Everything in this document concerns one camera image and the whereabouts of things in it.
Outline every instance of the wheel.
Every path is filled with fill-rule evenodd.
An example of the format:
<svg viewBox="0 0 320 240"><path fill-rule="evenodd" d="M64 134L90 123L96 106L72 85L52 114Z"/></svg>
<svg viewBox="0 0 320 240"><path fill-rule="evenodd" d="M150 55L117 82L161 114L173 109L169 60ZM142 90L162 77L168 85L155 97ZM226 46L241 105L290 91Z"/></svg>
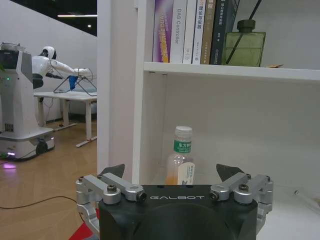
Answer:
<svg viewBox="0 0 320 240"><path fill-rule="evenodd" d="M37 146L35 148L35 153L37 155L40 155L40 154L46 153L47 151L48 151L48 144L46 143L45 140L40 139L39 143L37 144Z"/></svg>

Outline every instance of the bottle label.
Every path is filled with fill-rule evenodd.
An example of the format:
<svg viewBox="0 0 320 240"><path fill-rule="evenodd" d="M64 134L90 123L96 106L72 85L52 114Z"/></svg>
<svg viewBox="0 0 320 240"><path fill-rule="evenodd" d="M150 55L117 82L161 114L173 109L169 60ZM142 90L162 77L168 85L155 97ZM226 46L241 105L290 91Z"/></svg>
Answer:
<svg viewBox="0 0 320 240"><path fill-rule="evenodd" d="M188 154L191 152L191 142L190 141L177 141L174 140L174 151L181 154Z"/></svg>
<svg viewBox="0 0 320 240"><path fill-rule="evenodd" d="M192 185L194 183L195 164L192 162L182 163L178 167L178 185Z"/></svg>

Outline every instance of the blue glove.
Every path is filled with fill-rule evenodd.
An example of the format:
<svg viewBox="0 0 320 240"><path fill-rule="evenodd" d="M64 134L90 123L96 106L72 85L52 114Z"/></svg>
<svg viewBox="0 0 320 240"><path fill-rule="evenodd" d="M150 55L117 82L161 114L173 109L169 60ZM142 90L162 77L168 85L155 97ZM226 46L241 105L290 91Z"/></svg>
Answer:
<svg viewBox="0 0 320 240"><path fill-rule="evenodd" d="M69 84L70 84L70 90L73 90L76 88L76 81L78 80L77 76L68 76L69 78Z"/></svg>

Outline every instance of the book spine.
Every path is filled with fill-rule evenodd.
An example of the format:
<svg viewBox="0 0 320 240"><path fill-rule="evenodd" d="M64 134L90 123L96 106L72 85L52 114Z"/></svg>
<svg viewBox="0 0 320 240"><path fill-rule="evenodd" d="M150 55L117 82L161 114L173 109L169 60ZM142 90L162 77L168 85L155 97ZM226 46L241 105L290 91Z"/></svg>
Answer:
<svg viewBox="0 0 320 240"><path fill-rule="evenodd" d="M192 53L194 48L195 23L197 12L197 0L188 0L186 6L185 35L183 48L183 63L192 63Z"/></svg>
<svg viewBox="0 0 320 240"><path fill-rule="evenodd" d="M182 64L186 30L187 0L173 0L170 63Z"/></svg>
<svg viewBox="0 0 320 240"><path fill-rule="evenodd" d="M232 32L240 0L217 0L210 64L221 65L227 32Z"/></svg>
<svg viewBox="0 0 320 240"><path fill-rule="evenodd" d="M207 0L204 15L201 64L210 63L211 42L214 31L216 0Z"/></svg>
<svg viewBox="0 0 320 240"><path fill-rule="evenodd" d="M153 62L169 63L174 0L155 0Z"/></svg>
<svg viewBox="0 0 320 240"><path fill-rule="evenodd" d="M198 0L196 6L192 64L200 64L205 12L206 0Z"/></svg>

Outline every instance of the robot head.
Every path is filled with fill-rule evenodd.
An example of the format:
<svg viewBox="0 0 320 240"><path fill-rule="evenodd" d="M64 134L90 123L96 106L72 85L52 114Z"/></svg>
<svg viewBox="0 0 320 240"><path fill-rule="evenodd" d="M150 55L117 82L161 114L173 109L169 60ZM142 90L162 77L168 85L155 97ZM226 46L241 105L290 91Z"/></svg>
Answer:
<svg viewBox="0 0 320 240"><path fill-rule="evenodd" d="M52 46L45 46L42 48L42 53L39 56L44 56L49 59L56 59L57 58L57 52Z"/></svg>

